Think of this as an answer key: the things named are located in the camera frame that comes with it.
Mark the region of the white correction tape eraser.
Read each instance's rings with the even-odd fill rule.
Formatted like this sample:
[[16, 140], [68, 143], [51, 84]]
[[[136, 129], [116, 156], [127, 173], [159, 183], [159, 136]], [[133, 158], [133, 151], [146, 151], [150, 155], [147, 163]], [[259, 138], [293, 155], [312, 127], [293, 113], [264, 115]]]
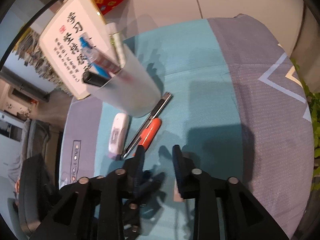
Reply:
[[108, 142], [108, 157], [110, 159], [120, 159], [129, 128], [129, 120], [129, 116], [125, 113], [118, 113], [114, 117]]

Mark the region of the orange utility knife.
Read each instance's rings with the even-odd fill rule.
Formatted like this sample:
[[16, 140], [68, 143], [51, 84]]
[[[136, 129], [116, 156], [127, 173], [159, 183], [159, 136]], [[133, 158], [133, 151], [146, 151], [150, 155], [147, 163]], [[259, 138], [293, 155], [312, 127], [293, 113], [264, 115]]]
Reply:
[[145, 128], [142, 131], [142, 133], [140, 135], [140, 139], [138, 141], [138, 145], [143, 146], [145, 151], [149, 148], [150, 144], [152, 143], [161, 124], [162, 124], [162, 121], [160, 118], [154, 118], [150, 122], [150, 124], [147, 126], [147, 128]]

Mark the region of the silver black box cutter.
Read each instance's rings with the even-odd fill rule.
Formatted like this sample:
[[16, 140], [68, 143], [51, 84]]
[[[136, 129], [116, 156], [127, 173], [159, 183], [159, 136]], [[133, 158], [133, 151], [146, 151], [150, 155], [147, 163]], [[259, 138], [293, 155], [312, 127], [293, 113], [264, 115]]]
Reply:
[[140, 129], [137, 131], [133, 139], [130, 141], [130, 143], [125, 147], [123, 153], [121, 154], [120, 158], [125, 159], [129, 156], [131, 151], [137, 146], [138, 142], [140, 141], [140, 136], [144, 129], [146, 129], [149, 124], [152, 122], [153, 119], [155, 119], [157, 116], [160, 115], [161, 111], [164, 109], [164, 107], [168, 104], [168, 102], [171, 100], [173, 95], [169, 92], [165, 92], [162, 98], [159, 100], [157, 105], [153, 108], [153, 110], [150, 112], [147, 119], [143, 122]]

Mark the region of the black marker pen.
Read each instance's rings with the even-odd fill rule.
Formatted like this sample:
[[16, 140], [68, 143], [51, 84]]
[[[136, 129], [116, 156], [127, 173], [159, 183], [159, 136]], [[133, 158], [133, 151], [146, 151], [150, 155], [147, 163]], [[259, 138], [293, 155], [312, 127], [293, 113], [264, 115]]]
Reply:
[[99, 74], [95, 74], [90, 71], [86, 71], [82, 74], [82, 81], [87, 85], [92, 85], [95, 87], [103, 87], [111, 78], [104, 77]]

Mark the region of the blue pen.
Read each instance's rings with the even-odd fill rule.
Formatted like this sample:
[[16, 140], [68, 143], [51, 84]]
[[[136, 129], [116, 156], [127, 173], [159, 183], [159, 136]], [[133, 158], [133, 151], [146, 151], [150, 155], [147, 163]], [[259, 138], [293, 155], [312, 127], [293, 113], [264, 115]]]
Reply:
[[85, 56], [86, 60], [89, 62], [90, 67], [95, 69], [95, 72], [100, 76], [103, 76], [107, 79], [111, 78], [109, 73], [106, 70], [104, 70], [104, 68], [94, 63], [97, 57], [92, 50], [93, 45], [91, 44], [90, 39], [87, 36], [87, 33], [82, 34], [79, 37], [79, 41], [81, 43], [81, 52]]

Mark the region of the patterned white pink pen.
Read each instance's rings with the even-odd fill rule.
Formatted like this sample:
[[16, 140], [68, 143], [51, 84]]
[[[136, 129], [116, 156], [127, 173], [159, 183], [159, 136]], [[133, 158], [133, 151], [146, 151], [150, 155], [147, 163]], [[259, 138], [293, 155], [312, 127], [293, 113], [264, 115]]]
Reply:
[[81, 43], [81, 51], [90, 63], [95, 64], [105, 72], [113, 74], [117, 74], [121, 70], [119, 64], [94, 46], [87, 33], [83, 33], [79, 37], [79, 41]]

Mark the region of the green patterned pen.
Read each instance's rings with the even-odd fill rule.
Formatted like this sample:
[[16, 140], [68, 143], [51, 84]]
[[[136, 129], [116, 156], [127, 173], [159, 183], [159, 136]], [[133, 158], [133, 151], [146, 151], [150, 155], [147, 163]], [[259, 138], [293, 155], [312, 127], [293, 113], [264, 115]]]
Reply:
[[117, 57], [117, 61], [121, 68], [125, 66], [126, 56], [123, 46], [123, 40], [120, 33], [111, 34], [110, 38], [111, 44], [114, 48], [115, 55]]

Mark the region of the red pen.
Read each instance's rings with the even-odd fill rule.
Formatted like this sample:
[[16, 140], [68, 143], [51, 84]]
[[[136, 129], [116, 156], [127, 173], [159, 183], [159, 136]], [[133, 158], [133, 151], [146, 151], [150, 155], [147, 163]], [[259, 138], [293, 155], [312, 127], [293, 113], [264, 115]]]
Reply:
[[117, 75], [120, 75], [121, 79], [127, 82], [132, 81], [132, 77], [124, 71], [124, 67], [120, 67], [119, 63], [99, 50], [93, 50], [93, 52], [97, 57], [94, 63], [104, 68], [104, 70], [106, 70], [111, 76], [111, 79]]

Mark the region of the clear gel pen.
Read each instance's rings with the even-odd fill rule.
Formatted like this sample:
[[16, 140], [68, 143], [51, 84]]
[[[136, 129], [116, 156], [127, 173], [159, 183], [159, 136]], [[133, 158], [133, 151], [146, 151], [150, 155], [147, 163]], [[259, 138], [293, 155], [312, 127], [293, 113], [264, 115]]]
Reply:
[[112, 41], [114, 34], [118, 33], [117, 26], [114, 22], [107, 23], [105, 25], [105, 31], [109, 41]]

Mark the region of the grey sofa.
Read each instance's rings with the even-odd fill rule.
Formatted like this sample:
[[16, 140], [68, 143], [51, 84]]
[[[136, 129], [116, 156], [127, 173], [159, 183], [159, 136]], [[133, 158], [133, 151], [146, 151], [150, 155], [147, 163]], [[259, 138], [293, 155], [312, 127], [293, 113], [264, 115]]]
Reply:
[[25, 159], [41, 154], [52, 179], [56, 175], [56, 157], [60, 143], [61, 132], [47, 122], [27, 119], [22, 128], [20, 149], [14, 154], [8, 166], [8, 177], [12, 184], [20, 178], [22, 164]]

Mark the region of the teal grey table cloth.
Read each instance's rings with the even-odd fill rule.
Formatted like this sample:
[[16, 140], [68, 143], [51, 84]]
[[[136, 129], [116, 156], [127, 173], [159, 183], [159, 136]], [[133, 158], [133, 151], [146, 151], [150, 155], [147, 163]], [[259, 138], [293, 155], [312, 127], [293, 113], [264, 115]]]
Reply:
[[144, 167], [164, 173], [142, 209], [142, 239], [191, 239], [194, 203], [174, 201], [172, 147], [211, 176], [237, 177], [292, 237], [313, 174], [313, 128], [292, 62], [258, 20], [238, 15], [161, 27], [126, 44], [173, 97]]

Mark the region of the frosted plastic pen cup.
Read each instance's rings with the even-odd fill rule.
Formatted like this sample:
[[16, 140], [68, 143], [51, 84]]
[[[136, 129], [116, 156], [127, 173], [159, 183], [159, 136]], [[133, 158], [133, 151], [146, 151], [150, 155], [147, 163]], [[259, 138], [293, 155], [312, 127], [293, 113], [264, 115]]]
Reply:
[[151, 112], [162, 97], [161, 91], [146, 69], [125, 45], [126, 64], [102, 87], [87, 86], [87, 91], [118, 110], [141, 117]]

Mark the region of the pile of stacked papers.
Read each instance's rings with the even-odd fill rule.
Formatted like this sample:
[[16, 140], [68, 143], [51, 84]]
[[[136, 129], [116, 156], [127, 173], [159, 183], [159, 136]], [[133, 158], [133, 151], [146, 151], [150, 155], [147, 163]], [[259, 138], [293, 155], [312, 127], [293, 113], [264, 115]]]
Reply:
[[24, 65], [32, 66], [40, 78], [54, 84], [58, 89], [71, 96], [71, 92], [57, 75], [47, 58], [44, 56], [39, 46], [40, 35], [33, 29], [28, 28], [20, 37], [12, 49], [12, 53], [18, 56], [18, 59], [24, 61]]

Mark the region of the green potted plant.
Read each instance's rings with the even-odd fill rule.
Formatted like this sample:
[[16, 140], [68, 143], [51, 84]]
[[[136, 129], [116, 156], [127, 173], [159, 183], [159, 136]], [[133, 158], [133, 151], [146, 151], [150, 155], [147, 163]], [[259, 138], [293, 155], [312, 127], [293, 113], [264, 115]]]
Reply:
[[294, 58], [291, 57], [290, 60], [302, 84], [309, 107], [314, 140], [314, 167], [311, 191], [319, 191], [319, 92], [314, 93], [310, 91], [308, 85], [299, 74], [300, 66]]

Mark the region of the framed calligraphy sign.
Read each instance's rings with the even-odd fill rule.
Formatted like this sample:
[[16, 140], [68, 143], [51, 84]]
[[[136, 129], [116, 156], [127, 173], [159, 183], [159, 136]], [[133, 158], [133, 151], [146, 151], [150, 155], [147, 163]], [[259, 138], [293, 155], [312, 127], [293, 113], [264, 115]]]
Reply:
[[100, 51], [115, 59], [107, 33], [107, 23], [92, 0], [67, 0], [39, 38], [39, 45], [48, 62], [78, 100], [90, 95], [82, 82], [89, 63], [81, 52], [80, 36], [86, 33], [89, 41]]

